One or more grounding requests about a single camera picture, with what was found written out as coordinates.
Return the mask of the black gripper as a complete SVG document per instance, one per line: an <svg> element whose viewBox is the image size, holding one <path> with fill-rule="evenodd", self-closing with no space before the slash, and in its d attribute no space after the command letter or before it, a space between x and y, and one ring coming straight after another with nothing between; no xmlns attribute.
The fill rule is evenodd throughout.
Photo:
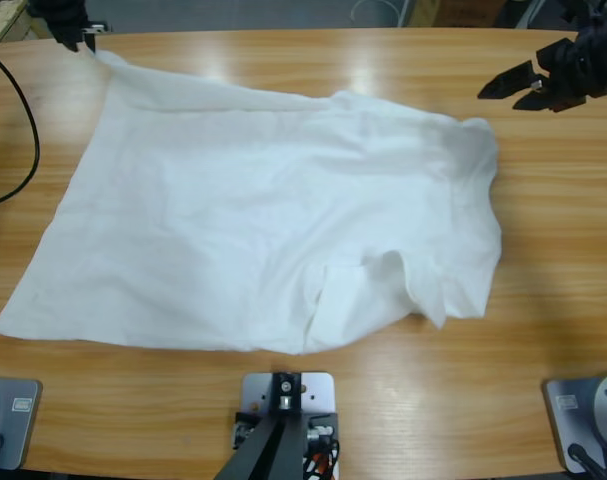
<svg viewBox="0 0 607 480"><path fill-rule="evenodd" d="M496 75L478 93L478 99L505 99L530 91L513 105L521 111L564 111L583 104L583 97L607 95L607 22L586 28L575 40L562 38L537 52L539 66L548 73L545 91L534 91L539 81L531 61Z"/></svg>
<svg viewBox="0 0 607 480"><path fill-rule="evenodd" d="M86 46L96 52L96 36L106 32L106 24L88 24L84 0L32 0L29 6L45 21L53 38L69 51L79 51L82 34Z"/></svg>

